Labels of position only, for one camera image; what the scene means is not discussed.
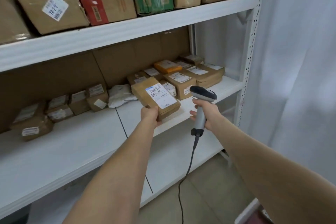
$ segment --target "forearm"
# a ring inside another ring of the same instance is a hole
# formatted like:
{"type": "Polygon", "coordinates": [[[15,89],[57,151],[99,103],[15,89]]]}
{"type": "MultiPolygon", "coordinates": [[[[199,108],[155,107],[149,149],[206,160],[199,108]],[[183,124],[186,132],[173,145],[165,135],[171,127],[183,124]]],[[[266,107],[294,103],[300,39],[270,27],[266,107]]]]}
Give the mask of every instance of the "forearm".
{"type": "Polygon", "coordinates": [[[218,118],[212,131],[275,224],[336,223],[336,188],[218,118]]]}
{"type": "Polygon", "coordinates": [[[101,167],[64,221],[133,223],[138,214],[154,126],[142,120],[101,167]]]}

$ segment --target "hand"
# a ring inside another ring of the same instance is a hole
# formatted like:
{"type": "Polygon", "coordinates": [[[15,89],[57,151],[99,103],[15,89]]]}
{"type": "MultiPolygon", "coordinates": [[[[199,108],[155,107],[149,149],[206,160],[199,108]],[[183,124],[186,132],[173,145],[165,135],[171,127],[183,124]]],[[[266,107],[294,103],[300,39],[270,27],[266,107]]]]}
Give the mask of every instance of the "hand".
{"type": "Polygon", "coordinates": [[[159,108],[156,106],[154,108],[147,108],[147,107],[142,107],[141,108],[141,120],[148,120],[151,124],[153,124],[154,128],[157,126],[160,126],[162,122],[157,122],[156,119],[158,117],[158,111],[159,108]]]}
{"type": "MultiPolygon", "coordinates": [[[[196,104],[195,108],[197,109],[198,106],[203,108],[203,112],[207,121],[205,123],[205,128],[212,131],[211,123],[217,120],[219,117],[223,117],[218,110],[218,107],[215,104],[211,104],[208,101],[200,100],[200,99],[192,99],[193,103],[196,104]]],[[[193,121],[196,120],[197,112],[190,111],[190,119],[193,121]]]]}

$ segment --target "person's right hand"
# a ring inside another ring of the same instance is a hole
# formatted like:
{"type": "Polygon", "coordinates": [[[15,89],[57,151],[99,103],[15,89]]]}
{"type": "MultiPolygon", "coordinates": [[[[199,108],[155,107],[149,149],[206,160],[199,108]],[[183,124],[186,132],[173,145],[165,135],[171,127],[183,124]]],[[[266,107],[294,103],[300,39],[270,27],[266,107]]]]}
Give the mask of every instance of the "person's right hand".
{"type": "MultiPolygon", "coordinates": [[[[205,123],[205,128],[212,131],[211,123],[219,119],[219,117],[222,117],[221,113],[218,110],[218,107],[215,104],[211,104],[208,101],[204,101],[200,99],[193,98],[192,101],[194,104],[196,104],[195,105],[196,109],[198,106],[201,106],[203,108],[204,115],[207,118],[207,121],[205,123]]],[[[190,111],[190,114],[191,114],[190,119],[195,121],[197,112],[190,111]]]]}

